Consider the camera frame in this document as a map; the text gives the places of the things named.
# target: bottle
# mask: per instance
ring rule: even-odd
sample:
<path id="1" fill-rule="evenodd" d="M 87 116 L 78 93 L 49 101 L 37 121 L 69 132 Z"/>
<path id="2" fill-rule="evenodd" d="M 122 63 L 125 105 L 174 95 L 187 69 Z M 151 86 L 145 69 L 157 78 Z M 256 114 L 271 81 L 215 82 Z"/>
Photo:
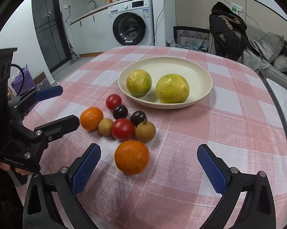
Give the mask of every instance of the bottle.
<path id="1" fill-rule="evenodd" d="M 111 0 L 105 0 L 105 5 L 110 4 L 110 3 L 111 3 Z"/>

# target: white plate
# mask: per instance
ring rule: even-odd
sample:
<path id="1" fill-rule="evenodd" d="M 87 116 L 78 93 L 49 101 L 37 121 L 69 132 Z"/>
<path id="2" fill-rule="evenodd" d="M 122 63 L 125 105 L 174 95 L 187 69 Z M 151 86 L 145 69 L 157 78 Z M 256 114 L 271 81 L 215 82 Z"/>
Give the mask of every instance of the white plate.
<path id="1" fill-rule="evenodd" d="M 140 98 L 133 97 L 126 87 L 128 75 L 136 69 L 147 71 L 152 78 L 150 91 Z M 155 86 L 158 80 L 162 76 L 172 73 L 181 75 L 189 84 L 189 97 L 183 103 L 161 103 L 155 95 Z M 120 73 L 118 85 L 131 100 L 141 105 L 159 109 L 176 109 L 191 106 L 208 95 L 213 87 L 213 80 L 204 68 L 194 62 L 174 57 L 155 57 L 137 61 L 126 67 Z"/>

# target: human hand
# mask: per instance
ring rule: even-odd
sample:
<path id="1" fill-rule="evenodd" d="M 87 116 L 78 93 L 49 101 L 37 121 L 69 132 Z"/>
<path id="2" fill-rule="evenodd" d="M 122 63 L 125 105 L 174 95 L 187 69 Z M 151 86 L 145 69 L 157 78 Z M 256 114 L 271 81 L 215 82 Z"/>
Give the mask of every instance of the human hand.
<path id="1" fill-rule="evenodd" d="M 11 166 L 0 161 L 0 169 L 4 171 L 8 171 L 11 169 Z M 15 172 L 21 174 L 22 176 L 28 175 L 31 173 L 30 171 L 19 169 L 19 168 L 15 168 Z"/>

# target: glass sliding door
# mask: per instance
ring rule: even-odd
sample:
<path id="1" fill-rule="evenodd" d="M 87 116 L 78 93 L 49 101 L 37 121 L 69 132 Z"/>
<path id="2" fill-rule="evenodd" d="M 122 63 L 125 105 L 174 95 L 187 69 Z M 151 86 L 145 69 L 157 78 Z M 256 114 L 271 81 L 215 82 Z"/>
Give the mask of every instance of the glass sliding door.
<path id="1" fill-rule="evenodd" d="M 71 59 L 58 0 L 32 0 L 32 14 L 38 43 L 53 72 Z"/>

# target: orange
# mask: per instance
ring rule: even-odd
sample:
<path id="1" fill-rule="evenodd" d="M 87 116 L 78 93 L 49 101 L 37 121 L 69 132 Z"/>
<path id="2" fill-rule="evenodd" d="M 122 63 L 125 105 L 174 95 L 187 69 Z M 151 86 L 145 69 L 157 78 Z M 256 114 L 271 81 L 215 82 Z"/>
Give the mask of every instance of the orange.
<path id="1" fill-rule="evenodd" d="M 126 175 L 135 175 L 143 172 L 148 162 L 148 148 L 136 140 L 128 140 L 121 143 L 115 151 L 117 168 Z"/>
<path id="2" fill-rule="evenodd" d="M 103 113 L 97 107 L 90 107 L 83 111 L 80 116 L 81 126 L 88 131 L 98 129 L 100 121 L 103 120 Z"/>

